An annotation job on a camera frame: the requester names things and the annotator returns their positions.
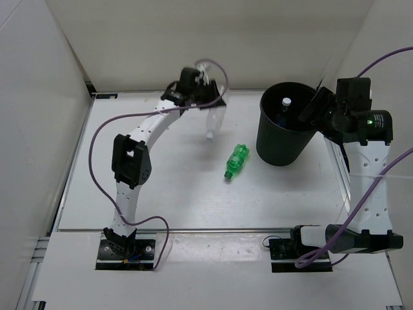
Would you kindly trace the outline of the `clear bottle blue cap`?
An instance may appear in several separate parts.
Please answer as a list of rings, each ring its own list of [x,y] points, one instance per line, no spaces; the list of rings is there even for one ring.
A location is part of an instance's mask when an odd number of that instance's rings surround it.
[[[208,114],[206,118],[206,138],[208,140],[213,140],[217,133],[220,131],[225,114],[227,111],[227,104],[229,99],[228,91],[224,94],[225,86],[218,86],[219,94],[222,95],[223,104],[219,104],[216,107],[208,109]]]

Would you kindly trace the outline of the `short blue label water bottle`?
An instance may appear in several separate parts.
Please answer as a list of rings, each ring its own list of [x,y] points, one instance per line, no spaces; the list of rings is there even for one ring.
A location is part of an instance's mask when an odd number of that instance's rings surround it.
[[[290,98],[283,98],[281,102],[281,110],[279,114],[276,116],[276,123],[281,128],[287,127],[287,120],[288,120],[288,109],[292,103]]]

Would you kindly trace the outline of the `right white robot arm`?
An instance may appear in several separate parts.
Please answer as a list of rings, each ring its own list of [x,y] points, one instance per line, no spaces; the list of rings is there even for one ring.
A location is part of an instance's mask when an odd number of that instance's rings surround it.
[[[372,109],[371,80],[341,78],[336,91],[323,87],[299,115],[345,150],[349,166],[350,214],[342,224],[300,225],[290,232],[290,252],[304,258],[324,246],[332,253],[378,253],[403,247],[388,215],[388,165],[392,116]]]

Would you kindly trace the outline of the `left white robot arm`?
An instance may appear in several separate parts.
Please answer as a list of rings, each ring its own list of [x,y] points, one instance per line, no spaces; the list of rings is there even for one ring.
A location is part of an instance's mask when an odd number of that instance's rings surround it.
[[[226,112],[222,88],[207,75],[206,63],[185,67],[178,81],[161,96],[153,113],[132,132],[114,139],[112,171],[116,180],[118,209],[110,227],[104,229],[110,247],[122,259],[136,255],[137,200],[152,172],[150,150],[164,131],[177,121],[187,107],[207,110],[206,137],[211,140],[220,130]]]

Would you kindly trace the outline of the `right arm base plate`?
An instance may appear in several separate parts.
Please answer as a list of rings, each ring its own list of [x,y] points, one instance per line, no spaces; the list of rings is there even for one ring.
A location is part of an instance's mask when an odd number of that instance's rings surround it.
[[[320,256],[311,265],[298,269],[295,261],[304,254],[318,250],[317,247],[296,245],[291,238],[270,235],[263,239],[262,245],[270,252],[273,273],[327,273],[332,272],[328,253]]]

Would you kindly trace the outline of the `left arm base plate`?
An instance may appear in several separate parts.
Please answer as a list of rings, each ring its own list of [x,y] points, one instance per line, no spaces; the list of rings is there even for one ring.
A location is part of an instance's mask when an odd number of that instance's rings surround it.
[[[101,233],[95,263],[98,271],[152,271],[155,265],[156,234],[136,234],[126,251]]]

